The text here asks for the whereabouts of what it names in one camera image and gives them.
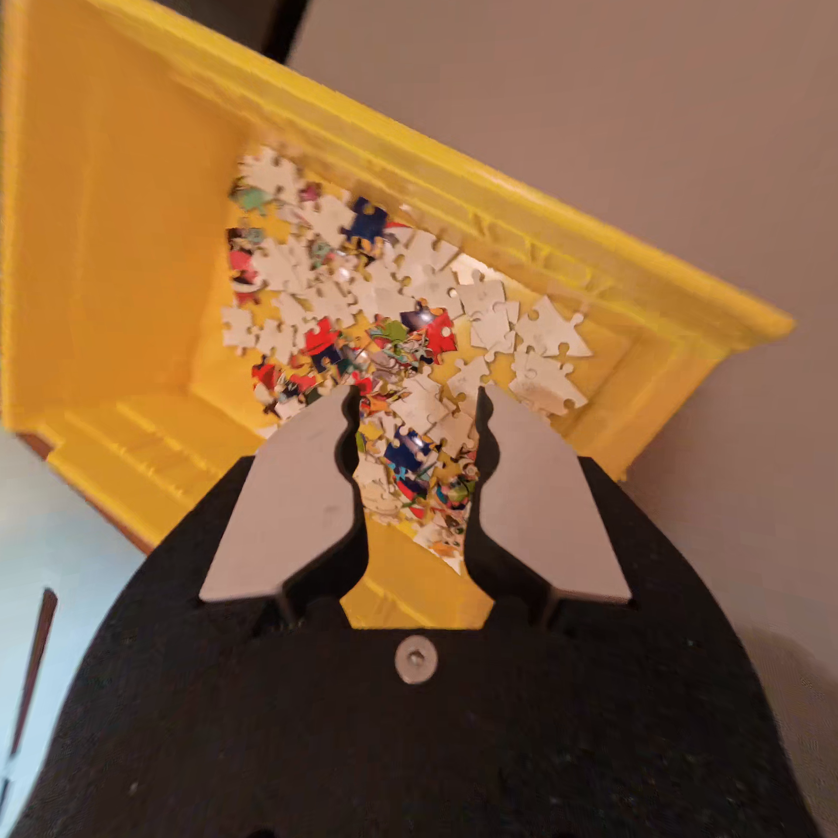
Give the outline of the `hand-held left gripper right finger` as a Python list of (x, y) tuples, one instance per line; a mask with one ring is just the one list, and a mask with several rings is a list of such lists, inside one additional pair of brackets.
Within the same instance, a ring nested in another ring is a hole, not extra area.
[(578, 455), (498, 385), (481, 386), (466, 570), (495, 609), (632, 601)]

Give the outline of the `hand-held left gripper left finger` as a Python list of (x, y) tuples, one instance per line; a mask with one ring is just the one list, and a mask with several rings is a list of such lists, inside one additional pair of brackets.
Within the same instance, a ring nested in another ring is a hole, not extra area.
[(337, 599), (369, 560), (355, 435), (361, 392), (337, 386), (258, 449), (199, 596), (277, 597), (283, 606)]

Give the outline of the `pile of puzzle pieces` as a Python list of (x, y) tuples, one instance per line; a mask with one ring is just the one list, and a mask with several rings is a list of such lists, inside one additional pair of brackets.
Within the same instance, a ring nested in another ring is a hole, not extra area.
[(571, 382), (571, 361), (592, 357), (583, 315), (547, 296), (521, 312), (503, 273), (272, 148), (237, 169), (223, 346), (254, 360), (252, 393), (276, 424), (355, 386), (367, 514), (462, 574), (477, 392), (505, 360), (505, 388), (541, 419), (585, 406)]

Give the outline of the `yellow plastic bin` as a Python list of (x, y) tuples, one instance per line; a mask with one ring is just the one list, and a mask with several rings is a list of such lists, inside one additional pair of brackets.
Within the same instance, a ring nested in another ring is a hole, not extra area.
[[(2, 410), (159, 545), (280, 426), (222, 344), (238, 163), (269, 147), (547, 296), (592, 357), (548, 423), (620, 480), (707, 375), (791, 317), (154, 2), (2, 2)], [(366, 512), (363, 628), (470, 629), (489, 597)]]

